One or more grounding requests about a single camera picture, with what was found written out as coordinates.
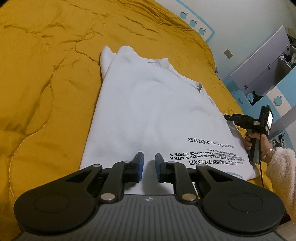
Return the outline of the person's right hand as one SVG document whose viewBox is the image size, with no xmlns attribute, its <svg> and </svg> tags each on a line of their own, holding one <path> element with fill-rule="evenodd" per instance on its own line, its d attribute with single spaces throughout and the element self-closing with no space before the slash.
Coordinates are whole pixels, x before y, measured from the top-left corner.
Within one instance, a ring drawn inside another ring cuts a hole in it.
<svg viewBox="0 0 296 241">
<path fill-rule="evenodd" d="M 273 154 L 275 152 L 275 149 L 272 147 L 272 145 L 269 143 L 268 138 L 266 135 L 262 135 L 259 133 L 246 133 L 246 136 L 244 138 L 244 147 L 247 151 L 250 151 L 252 148 L 251 141 L 253 139 L 257 139 L 260 141 L 261 146 L 261 161 L 264 161 L 265 163 L 269 164 L 271 161 Z"/>
</svg>

